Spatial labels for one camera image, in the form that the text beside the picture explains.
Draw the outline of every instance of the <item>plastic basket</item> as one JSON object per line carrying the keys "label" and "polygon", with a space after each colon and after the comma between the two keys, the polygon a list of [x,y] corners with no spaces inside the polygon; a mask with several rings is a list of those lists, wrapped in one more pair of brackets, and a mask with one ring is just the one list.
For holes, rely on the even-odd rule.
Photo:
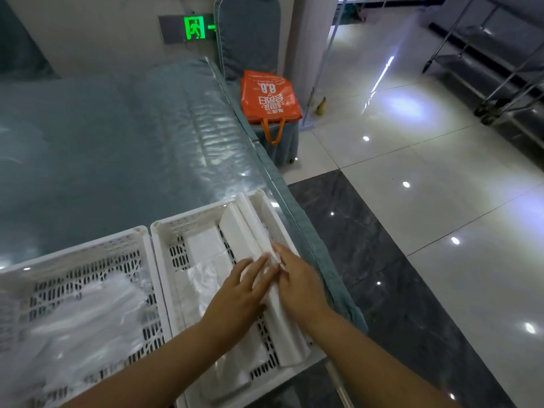
{"label": "plastic basket", "polygon": [[[171,338],[151,239],[145,226],[97,239],[76,247],[7,267],[0,271],[0,352],[9,352],[30,322],[47,315],[64,298],[105,274],[121,270],[131,281],[142,279],[158,288],[148,296],[151,305],[145,314],[142,335],[145,345],[126,360],[104,367],[85,379],[84,389],[116,373],[159,348]],[[81,389],[72,384],[53,391],[43,399],[29,399],[28,406],[60,406]]]}
{"label": "plastic basket", "polygon": [[[264,191],[258,190],[250,193],[249,199],[254,205],[262,223],[267,227],[272,240],[288,246],[296,253],[296,248],[291,241],[285,226],[283,226]],[[177,294],[173,292],[173,289],[176,287],[173,275],[175,272],[188,269],[193,265],[190,263],[189,255],[184,246],[182,233],[210,222],[215,222],[216,225],[219,225],[226,204],[234,201],[233,197],[226,201],[203,206],[167,219],[158,220],[151,225],[151,235],[167,308],[167,317],[170,322],[171,331],[174,335],[179,333],[178,330],[182,331],[185,324],[183,315],[181,315],[181,304]],[[232,252],[230,252],[230,248],[225,240],[224,243],[231,255],[233,263],[235,263],[234,256],[232,255]],[[188,408],[240,408],[246,406],[266,394],[268,391],[273,390],[296,374],[302,372],[304,369],[309,368],[324,357],[324,354],[320,349],[311,346],[311,354],[304,363],[294,367],[282,368],[279,366],[277,356],[274,352],[274,344],[267,334],[267,328],[262,317],[257,322],[257,326],[261,332],[265,347],[268,349],[269,360],[266,364],[263,364],[251,372],[250,385],[235,392],[220,403],[215,404],[209,403],[206,399],[202,398],[198,386],[193,385],[187,389],[184,398],[178,399],[177,404],[179,408],[185,406],[188,406]]]}

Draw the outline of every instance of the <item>right hand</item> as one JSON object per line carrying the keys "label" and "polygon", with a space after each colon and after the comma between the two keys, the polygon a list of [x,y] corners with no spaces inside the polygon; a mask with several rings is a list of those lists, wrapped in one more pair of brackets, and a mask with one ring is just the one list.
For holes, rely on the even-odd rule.
{"label": "right hand", "polygon": [[323,283],[316,271],[288,247],[273,242],[272,247],[285,264],[280,273],[280,301],[283,308],[309,335],[311,326],[333,313],[325,298]]}

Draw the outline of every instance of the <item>metal rack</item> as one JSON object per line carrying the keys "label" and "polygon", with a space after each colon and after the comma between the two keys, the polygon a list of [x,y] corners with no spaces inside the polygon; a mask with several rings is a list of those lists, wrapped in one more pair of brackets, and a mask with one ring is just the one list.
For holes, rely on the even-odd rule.
{"label": "metal rack", "polygon": [[[483,100],[474,110],[474,115],[481,117],[483,124],[492,124],[501,115],[507,114],[513,123],[544,147],[544,134],[539,137],[532,130],[534,126],[544,126],[544,124],[539,124],[541,121],[544,123],[544,114],[533,109],[533,105],[544,94],[533,98],[528,103],[527,99],[524,99],[533,88],[544,88],[544,59],[539,56],[539,53],[544,51],[544,36],[543,41],[527,54],[499,40],[492,31],[486,28],[487,22],[498,10],[503,10],[539,30],[544,30],[544,18],[535,14],[531,9],[520,6],[519,0],[486,0],[493,4],[493,9],[480,25],[459,26],[473,1],[468,1],[435,54],[423,67],[422,72],[425,73],[433,62],[438,63]],[[445,42],[452,35],[463,41],[464,47],[459,54],[439,55]],[[466,57],[464,53],[468,47],[478,50],[500,64],[510,71],[510,75],[504,78],[490,72],[475,60]],[[530,72],[537,72],[537,76],[526,83],[524,87],[518,88],[510,83],[514,76]],[[523,101],[526,102],[525,105],[517,108],[513,106]]]}

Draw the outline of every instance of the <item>orange shopping bag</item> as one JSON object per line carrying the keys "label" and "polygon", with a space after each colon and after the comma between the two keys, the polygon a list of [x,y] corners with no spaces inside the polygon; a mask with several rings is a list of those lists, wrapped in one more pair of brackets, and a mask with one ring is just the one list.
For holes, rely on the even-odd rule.
{"label": "orange shopping bag", "polygon": [[[264,136],[276,145],[285,122],[303,118],[292,84],[279,75],[244,71],[241,80],[241,109],[250,123],[261,123]],[[279,122],[276,140],[270,138],[269,122]]]}

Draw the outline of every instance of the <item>plastic table cover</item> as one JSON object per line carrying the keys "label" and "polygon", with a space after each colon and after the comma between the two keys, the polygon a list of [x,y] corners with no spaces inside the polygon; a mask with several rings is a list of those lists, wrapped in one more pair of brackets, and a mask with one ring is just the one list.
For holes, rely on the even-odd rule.
{"label": "plastic table cover", "polygon": [[330,302],[367,327],[322,240],[207,60],[0,85],[0,269],[264,189]]}

